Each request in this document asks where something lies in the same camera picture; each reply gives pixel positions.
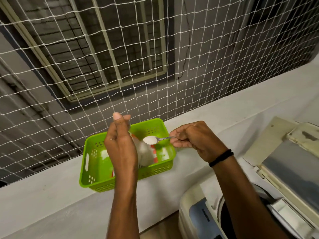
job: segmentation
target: washing machine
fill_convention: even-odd
[[[274,117],[238,163],[288,237],[319,239],[319,127]],[[184,239],[236,238],[213,172],[182,196],[179,229]]]

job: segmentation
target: person's left hand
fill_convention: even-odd
[[[110,124],[104,145],[115,171],[115,184],[136,186],[138,173],[138,155],[135,144],[129,134],[128,121],[131,115],[122,116],[113,113],[114,122]]]

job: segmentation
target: white net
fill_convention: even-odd
[[[0,0],[0,186],[112,113],[167,120],[310,61],[319,0]]]

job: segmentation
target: green plastic basket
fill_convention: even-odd
[[[167,137],[169,134],[164,122],[159,119],[151,119],[131,125],[130,132],[139,140],[146,136]],[[84,145],[80,185],[91,188],[97,192],[111,190],[115,185],[115,177],[112,177],[113,165],[109,157],[102,158],[101,152],[105,149],[104,139],[107,132],[90,136]],[[162,173],[173,167],[173,159],[176,155],[174,147],[169,140],[155,144],[158,163],[138,169],[138,179],[146,178],[154,174]]]

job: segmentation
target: black wire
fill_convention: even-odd
[[[185,12],[186,12],[186,22],[187,22],[187,27],[188,27],[188,31],[190,31],[190,25],[189,25],[189,21],[188,21],[188,12],[187,12],[187,8],[186,8],[186,3],[185,3],[185,0],[183,0],[183,7],[185,8]],[[185,60],[184,60],[184,64],[183,64],[183,67],[182,67],[182,73],[181,73],[181,76],[178,77],[177,79],[179,80],[183,74],[184,74],[184,67],[185,67],[185,64],[186,64],[186,59],[187,59],[187,53],[189,51],[189,47],[190,47],[190,32],[189,32],[189,35],[188,35],[188,47],[187,47],[187,50],[186,50],[186,55],[185,55]]]

